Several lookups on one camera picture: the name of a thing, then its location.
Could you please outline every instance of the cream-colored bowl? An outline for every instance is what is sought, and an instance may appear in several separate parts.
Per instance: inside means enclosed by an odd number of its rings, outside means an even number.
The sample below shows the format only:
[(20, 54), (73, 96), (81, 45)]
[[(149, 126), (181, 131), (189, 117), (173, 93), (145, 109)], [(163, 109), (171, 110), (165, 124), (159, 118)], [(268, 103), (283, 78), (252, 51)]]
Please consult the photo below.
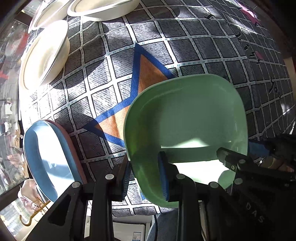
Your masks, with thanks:
[(57, 20), (64, 19), (72, 2), (73, 0), (55, 0), (44, 9), (40, 7), (32, 19), (29, 31), (45, 28)]
[(33, 41), (22, 57), (19, 74), (22, 90), (36, 90), (40, 85), (53, 81), (60, 73), (70, 51), (68, 30), (67, 21), (55, 21)]
[(68, 15), (86, 16), (91, 21), (107, 21), (122, 17), (133, 11), (140, 0), (74, 0)]

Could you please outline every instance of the blue border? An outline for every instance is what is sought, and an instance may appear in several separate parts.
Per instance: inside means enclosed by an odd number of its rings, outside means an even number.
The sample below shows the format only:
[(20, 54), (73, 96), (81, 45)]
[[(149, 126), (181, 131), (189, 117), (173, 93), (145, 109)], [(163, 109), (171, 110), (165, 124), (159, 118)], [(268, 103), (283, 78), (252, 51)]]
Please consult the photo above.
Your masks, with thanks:
[(111, 136), (103, 131), (97, 129), (95, 126), (102, 121), (106, 120), (110, 116), (113, 116), (115, 113), (121, 111), (125, 107), (129, 106), (133, 100), (138, 95), (139, 89), (139, 76), (140, 76), (140, 62), (141, 62), (141, 55), (146, 57), (156, 68), (158, 68), (168, 79), (173, 79), (174, 75), (169, 71), (163, 64), (161, 64), (153, 55), (148, 53), (142, 46), (139, 44), (135, 44), (135, 51), (133, 56), (133, 71), (132, 71), (132, 78), (131, 78), (131, 95), (130, 97), (126, 98), (122, 102), (118, 103), (110, 110), (100, 114), (95, 119), (87, 123), (83, 126), (84, 129), (93, 132), (97, 136), (102, 137), (103, 139), (112, 142), (116, 145), (124, 147), (124, 141), (120, 138)]

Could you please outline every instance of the silver rivet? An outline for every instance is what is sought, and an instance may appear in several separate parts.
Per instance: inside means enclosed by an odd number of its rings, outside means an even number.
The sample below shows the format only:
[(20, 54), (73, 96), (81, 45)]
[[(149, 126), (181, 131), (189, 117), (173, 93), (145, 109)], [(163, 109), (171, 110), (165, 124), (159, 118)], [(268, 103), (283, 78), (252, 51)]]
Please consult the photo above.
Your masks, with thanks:
[(114, 175), (113, 175), (113, 174), (107, 174), (107, 175), (105, 176), (105, 178), (106, 178), (107, 180), (112, 180), (112, 179), (114, 178)]
[(217, 187), (219, 187), (219, 184), (216, 182), (211, 182), (210, 186), (211, 186), (211, 188), (217, 188)]
[(240, 184), (242, 184), (242, 179), (241, 178), (237, 178), (237, 179), (234, 180), (234, 183), (236, 185), (240, 185)]
[(180, 174), (180, 173), (179, 173), (179, 174), (176, 175), (176, 178), (177, 178), (177, 179), (184, 179), (185, 176), (184, 176), (183, 174)]
[(77, 188), (77, 187), (79, 187), (80, 186), (80, 182), (73, 182), (72, 183), (72, 187), (73, 188)]

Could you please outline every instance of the tablecloth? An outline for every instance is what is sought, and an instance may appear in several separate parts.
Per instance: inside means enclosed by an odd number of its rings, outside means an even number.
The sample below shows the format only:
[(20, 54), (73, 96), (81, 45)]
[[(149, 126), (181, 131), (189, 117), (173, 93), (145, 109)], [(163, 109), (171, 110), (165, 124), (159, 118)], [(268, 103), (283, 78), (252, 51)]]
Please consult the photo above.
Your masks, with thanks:
[[(268, 30), (235, 0), (141, 0), (131, 13), (105, 22), (67, 16), (70, 54), (54, 81), (21, 105), (24, 129), (50, 119), (69, 133), (88, 181), (120, 163), (124, 147), (84, 126), (130, 96), (135, 43), (174, 76), (211, 73), (232, 83), (245, 107), (250, 139), (289, 133), (295, 119), (292, 86)], [(41, 32), (30, 34), (27, 48)], [(115, 217), (169, 211), (141, 195), (131, 176)]]

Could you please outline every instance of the green plastic tray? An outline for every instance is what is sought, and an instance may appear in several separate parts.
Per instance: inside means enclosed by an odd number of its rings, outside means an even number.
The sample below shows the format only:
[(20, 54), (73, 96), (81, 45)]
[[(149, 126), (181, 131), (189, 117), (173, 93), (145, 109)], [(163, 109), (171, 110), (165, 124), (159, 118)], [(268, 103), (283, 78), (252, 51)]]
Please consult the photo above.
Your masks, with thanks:
[(247, 122), (240, 95), (213, 74), (178, 77), (152, 85), (132, 102), (124, 123), (124, 142), (144, 196), (161, 207), (167, 202), (160, 184), (157, 154), (194, 181), (228, 187), (235, 173), (217, 160), (220, 147), (247, 154)]

